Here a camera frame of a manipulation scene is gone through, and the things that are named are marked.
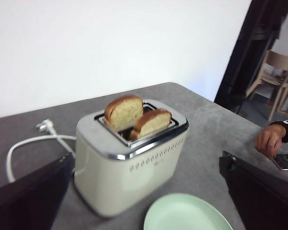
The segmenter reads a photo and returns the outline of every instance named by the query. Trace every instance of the hand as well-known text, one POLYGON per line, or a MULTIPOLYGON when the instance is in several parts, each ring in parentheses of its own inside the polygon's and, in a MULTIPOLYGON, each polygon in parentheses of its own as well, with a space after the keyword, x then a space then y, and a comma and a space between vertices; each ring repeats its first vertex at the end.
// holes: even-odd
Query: hand
POLYGON ((276 157, 285 134, 286 129, 281 125, 272 124, 267 126, 255 139, 256 150, 269 159, 276 157))

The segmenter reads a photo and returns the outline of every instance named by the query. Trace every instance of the toaster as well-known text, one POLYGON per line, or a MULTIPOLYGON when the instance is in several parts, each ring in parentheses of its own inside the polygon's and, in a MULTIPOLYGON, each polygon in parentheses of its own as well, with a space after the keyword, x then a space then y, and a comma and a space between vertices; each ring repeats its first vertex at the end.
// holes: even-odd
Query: toaster
POLYGON ((172 113, 168 127, 128 140, 132 127, 115 132, 103 122, 104 110, 77 124, 74 183, 101 216, 113 217, 165 183, 175 167, 189 123, 171 107, 144 100, 144 113, 163 108, 172 113))

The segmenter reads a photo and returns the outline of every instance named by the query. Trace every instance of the plate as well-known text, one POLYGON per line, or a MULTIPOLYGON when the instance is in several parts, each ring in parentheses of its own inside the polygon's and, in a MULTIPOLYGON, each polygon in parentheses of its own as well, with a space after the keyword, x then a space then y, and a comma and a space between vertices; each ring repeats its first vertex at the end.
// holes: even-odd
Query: plate
POLYGON ((183 193, 159 198, 149 208, 144 230, 233 230, 206 201, 183 193))

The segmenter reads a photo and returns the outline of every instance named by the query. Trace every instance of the gray table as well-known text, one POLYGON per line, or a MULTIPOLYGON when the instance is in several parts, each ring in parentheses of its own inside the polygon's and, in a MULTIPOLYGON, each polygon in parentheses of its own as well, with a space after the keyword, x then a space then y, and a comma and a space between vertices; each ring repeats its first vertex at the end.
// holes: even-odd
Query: gray table
MULTIPOLYGON (((253 139, 260 127, 178 84, 164 83, 0 118, 0 186, 8 183, 5 159, 9 148, 20 140, 41 135, 35 129, 37 123, 49 118, 59 134, 75 135, 80 118, 102 110, 111 100, 126 93, 160 100, 187 117, 190 130, 173 177, 134 207, 110 219, 91 212, 70 183, 53 229, 140 230, 151 204, 170 193, 198 196, 217 208, 235 230, 245 229, 219 173, 218 160, 223 150, 288 181, 288 172, 278 171, 271 161, 254 149, 253 139)), ((288 144, 284 144, 280 152, 288 153, 288 144)), ((14 174, 19 178, 64 153, 55 140, 25 145, 14 152, 14 174)))

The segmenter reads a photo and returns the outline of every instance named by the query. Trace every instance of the toasted bread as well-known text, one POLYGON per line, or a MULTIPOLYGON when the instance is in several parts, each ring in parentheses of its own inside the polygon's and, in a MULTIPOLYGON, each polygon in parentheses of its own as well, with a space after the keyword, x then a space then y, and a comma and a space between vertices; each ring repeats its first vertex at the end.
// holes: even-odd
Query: toasted bread
POLYGON ((170 124, 172 114, 165 109, 156 109, 145 113, 134 125, 130 140, 135 140, 161 130, 170 124))
POLYGON ((126 95, 106 106, 104 122, 118 132, 132 127, 142 115, 142 98, 135 95, 126 95))

